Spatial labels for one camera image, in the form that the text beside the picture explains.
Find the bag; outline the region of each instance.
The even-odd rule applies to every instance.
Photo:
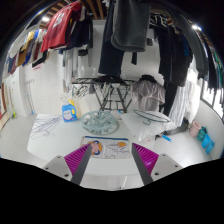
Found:
[[[201,127],[201,130],[198,133],[197,139],[202,142],[205,138],[205,134],[208,134],[206,127]]]

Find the blue object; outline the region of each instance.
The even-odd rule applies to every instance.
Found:
[[[215,143],[211,140],[206,149],[206,153],[209,154],[212,151],[212,149],[214,148],[214,146],[215,146]]]
[[[172,142],[172,139],[168,138],[166,135],[162,135],[162,138],[166,139],[169,142]]]
[[[208,134],[205,134],[205,138],[201,144],[202,147],[205,148],[210,143],[210,141],[211,141],[210,136]]]
[[[62,117],[64,122],[72,122],[77,120],[76,109],[73,105],[67,103],[62,106]]]

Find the glass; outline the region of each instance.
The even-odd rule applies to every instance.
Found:
[[[204,91],[203,91],[202,98],[212,105],[213,98],[214,98],[214,90],[212,90],[210,93],[210,89],[208,89],[208,82],[206,81],[204,82]]]
[[[219,103],[220,97],[221,97],[221,90],[217,90],[216,96],[215,96],[215,104],[214,104],[214,110],[218,113],[218,115],[222,118],[223,116],[223,108],[221,104]]]

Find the clothes hanger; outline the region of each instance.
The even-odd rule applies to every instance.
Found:
[[[157,26],[157,25],[156,25],[156,22],[155,22],[153,19],[150,18],[150,21],[152,21],[152,22],[150,22],[151,25],[153,25],[153,26]]]
[[[166,25],[163,22],[163,18],[160,15],[156,15],[156,18],[159,18],[160,24],[166,27]]]

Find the blue bottle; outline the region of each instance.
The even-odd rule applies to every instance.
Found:
[[[65,101],[62,106],[62,117],[64,122],[72,122],[77,120],[75,107],[67,101]]]

